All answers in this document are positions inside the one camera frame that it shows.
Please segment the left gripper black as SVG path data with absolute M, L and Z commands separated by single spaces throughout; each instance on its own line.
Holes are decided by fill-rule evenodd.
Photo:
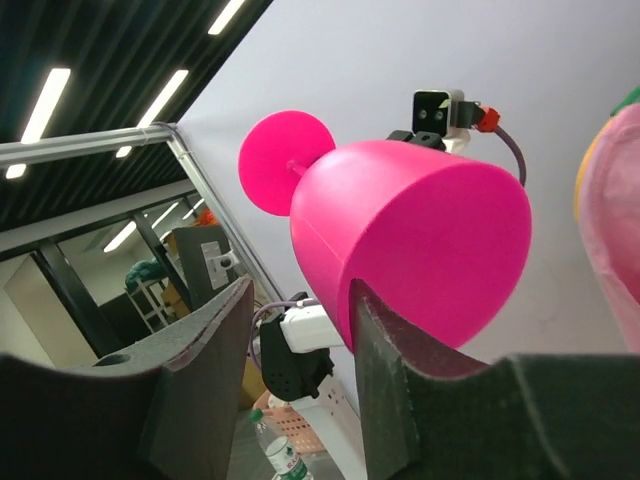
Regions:
M 433 132 L 413 133 L 405 130 L 394 130 L 387 137 L 388 140 L 410 143 L 434 150 L 445 150 L 446 145 L 442 137 Z

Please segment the plastic water bottle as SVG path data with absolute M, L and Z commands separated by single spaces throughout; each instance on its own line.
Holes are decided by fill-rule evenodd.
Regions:
M 254 425 L 258 443 L 279 479 L 313 479 L 312 473 L 291 440 L 274 420 L 261 409 L 252 410 L 250 420 Z

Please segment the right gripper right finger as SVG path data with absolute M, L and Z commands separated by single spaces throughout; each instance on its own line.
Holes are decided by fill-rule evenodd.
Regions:
M 638 477 L 637 356 L 486 364 L 410 324 L 360 280 L 349 304 L 370 478 Z

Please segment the pink plastic basket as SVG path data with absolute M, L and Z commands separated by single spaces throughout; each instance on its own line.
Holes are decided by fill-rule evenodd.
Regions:
M 272 395 L 265 392 L 254 403 L 254 407 L 261 409 L 267 417 L 280 426 L 297 453 L 306 455 L 326 451 L 315 431 L 289 403 L 273 400 Z

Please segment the yellow clothes hanger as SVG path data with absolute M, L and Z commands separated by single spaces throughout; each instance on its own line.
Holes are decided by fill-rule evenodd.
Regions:
M 607 127 L 608 127 L 608 124 L 605 124 L 601 128 L 601 130 L 596 134 L 596 136 L 593 138 L 593 140 L 591 141 L 589 147 L 587 148 L 587 150 L 586 150 L 586 152 L 585 152 L 585 154 L 584 154 L 584 156 L 583 156 L 583 158 L 581 160 L 581 163 L 580 163 L 577 175 L 576 175 L 574 196 L 573 196 L 573 214 L 574 214 L 574 219 L 575 219 L 576 222 L 579 221 L 579 199 L 580 199 L 580 190 L 581 190 L 582 183 L 583 183 L 583 180 L 584 180 L 584 175 L 585 175 L 588 163 L 589 163 L 589 161 L 590 161 L 590 159 L 591 159 L 591 157 L 593 155 L 593 152 L 594 152 L 596 146 L 598 145 L 598 143 L 600 141 L 600 138 L 601 138 L 602 134 L 605 132 Z

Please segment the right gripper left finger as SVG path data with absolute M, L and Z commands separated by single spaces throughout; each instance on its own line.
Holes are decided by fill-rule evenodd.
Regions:
M 88 367 L 3 355 L 2 477 L 225 478 L 253 301 L 253 282 L 242 277 Z

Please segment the pink shirt on hanger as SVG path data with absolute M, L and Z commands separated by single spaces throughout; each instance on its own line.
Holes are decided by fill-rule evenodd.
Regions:
M 639 351 L 639 105 L 610 117 L 588 163 L 577 222 L 627 348 Z

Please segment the pink plastic wine glass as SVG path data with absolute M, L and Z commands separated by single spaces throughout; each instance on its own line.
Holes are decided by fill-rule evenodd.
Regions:
M 249 132 L 238 173 L 258 208 L 288 219 L 299 268 L 347 346 L 353 280 L 459 347 L 524 270 L 531 207 L 500 167 L 400 140 L 337 146 L 316 117 L 282 111 Z

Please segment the green garment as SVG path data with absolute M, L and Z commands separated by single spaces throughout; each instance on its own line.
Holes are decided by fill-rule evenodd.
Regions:
M 629 92 L 611 111 L 610 116 L 616 116 L 624 108 L 640 102 L 640 86 Z

